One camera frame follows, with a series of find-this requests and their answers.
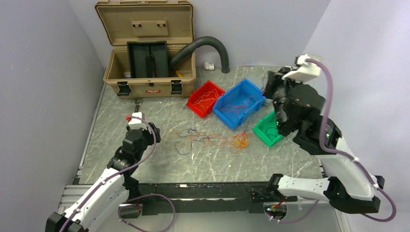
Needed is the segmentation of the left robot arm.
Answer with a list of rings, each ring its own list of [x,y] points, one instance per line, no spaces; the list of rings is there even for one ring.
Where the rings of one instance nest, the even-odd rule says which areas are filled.
[[[145,150],[161,141],[154,123],[133,129],[110,159],[99,179],[63,213],[52,213],[46,221],[47,232],[95,232],[104,220],[123,203],[132,203],[140,194],[138,180],[131,175],[145,158]]]

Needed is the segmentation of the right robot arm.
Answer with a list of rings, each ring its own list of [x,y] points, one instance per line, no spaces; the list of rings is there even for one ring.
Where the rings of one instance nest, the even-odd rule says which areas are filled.
[[[277,201],[300,196],[325,201],[348,214],[377,213],[381,201],[364,171],[352,158],[336,153],[336,150],[348,152],[349,148],[332,120],[326,122],[324,140],[320,140],[325,98],[308,84],[283,79],[289,71],[287,67],[269,71],[264,96],[273,101],[278,133],[282,136],[295,133],[293,142],[321,162],[324,178],[273,174],[266,188],[268,198]]]

